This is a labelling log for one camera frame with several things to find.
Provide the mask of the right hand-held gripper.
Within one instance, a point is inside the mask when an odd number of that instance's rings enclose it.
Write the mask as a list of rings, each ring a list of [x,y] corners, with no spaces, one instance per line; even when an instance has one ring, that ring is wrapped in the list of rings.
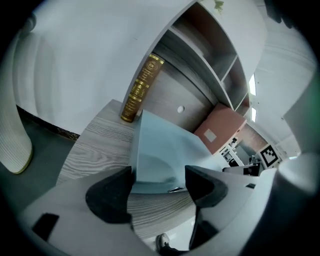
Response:
[[[279,165],[279,157],[271,145],[265,146],[256,155],[249,157],[248,165],[243,169],[244,175],[260,175],[263,171]]]

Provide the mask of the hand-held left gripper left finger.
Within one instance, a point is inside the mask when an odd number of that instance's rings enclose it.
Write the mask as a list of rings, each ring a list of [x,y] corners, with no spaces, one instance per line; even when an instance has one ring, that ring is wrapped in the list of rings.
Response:
[[[127,211],[129,166],[59,184],[21,213],[21,229],[46,256],[153,256]]]

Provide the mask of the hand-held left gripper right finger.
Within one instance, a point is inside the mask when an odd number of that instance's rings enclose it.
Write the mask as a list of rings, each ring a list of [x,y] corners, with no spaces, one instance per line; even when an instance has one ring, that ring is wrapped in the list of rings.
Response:
[[[277,233],[269,201],[277,170],[245,176],[187,165],[185,185],[195,206],[189,249],[242,250]]]

